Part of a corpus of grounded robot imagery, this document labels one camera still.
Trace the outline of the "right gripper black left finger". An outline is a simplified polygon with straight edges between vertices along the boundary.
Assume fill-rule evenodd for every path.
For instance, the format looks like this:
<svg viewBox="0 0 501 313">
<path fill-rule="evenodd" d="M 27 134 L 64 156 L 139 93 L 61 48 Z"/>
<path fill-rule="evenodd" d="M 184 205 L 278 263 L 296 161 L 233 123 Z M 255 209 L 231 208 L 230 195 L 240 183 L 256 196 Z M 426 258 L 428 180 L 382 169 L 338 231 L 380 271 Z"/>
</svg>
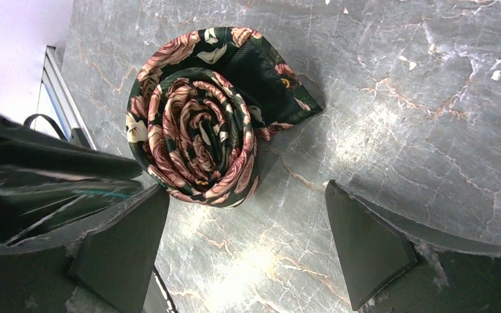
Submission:
<svg viewBox="0 0 501 313">
<path fill-rule="evenodd" d="M 153 186 L 69 226 L 0 246 L 0 312 L 166 312 L 155 260 L 169 204 Z"/>
</svg>

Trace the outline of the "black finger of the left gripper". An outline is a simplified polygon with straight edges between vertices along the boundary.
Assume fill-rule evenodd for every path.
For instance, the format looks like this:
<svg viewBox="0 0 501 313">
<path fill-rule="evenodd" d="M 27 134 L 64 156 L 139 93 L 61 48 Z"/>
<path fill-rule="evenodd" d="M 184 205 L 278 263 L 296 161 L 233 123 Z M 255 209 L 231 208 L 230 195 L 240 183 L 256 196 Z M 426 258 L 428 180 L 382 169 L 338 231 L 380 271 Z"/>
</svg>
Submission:
<svg viewBox="0 0 501 313">
<path fill-rule="evenodd" d="M 133 180 L 0 170 L 0 245 L 72 224 L 142 189 Z"/>
<path fill-rule="evenodd" d="M 107 179 L 134 179 L 142 174 L 135 160 L 75 146 L 2 115 L 0 164 Z"/>
</svg>

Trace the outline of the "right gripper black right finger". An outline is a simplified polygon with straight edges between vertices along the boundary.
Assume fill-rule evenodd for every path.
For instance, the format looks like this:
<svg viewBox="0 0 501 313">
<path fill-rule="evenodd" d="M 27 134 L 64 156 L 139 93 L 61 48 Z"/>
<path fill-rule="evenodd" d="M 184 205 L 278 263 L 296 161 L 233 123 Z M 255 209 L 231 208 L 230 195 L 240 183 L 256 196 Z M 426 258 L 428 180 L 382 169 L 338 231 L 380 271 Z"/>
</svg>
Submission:
<svg viewBox="0 0 501 313">
<path fill-rule="evenodd" d="M 501 246 L 428 227 L 335 181 L 327 214 L 356 312 L 501 312 Z"/>
</svg>

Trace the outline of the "black pink floral tie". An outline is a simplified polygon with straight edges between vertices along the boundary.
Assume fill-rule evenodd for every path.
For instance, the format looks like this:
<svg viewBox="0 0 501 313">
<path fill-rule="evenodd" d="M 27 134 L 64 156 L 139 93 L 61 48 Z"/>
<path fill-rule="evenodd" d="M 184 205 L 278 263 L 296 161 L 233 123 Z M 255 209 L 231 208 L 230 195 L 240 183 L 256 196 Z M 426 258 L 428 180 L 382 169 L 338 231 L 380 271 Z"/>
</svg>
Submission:
<svg viewBox="0 0 501 313">
<path fill-rule="evenodd" d="M 146 61 L 126 133 L 135 159 L 169 195 L 236 207 L 259 184 L 257 139 L 321 111 L 259 31 L 213 27 L 179 35 Z"/>
</svg>

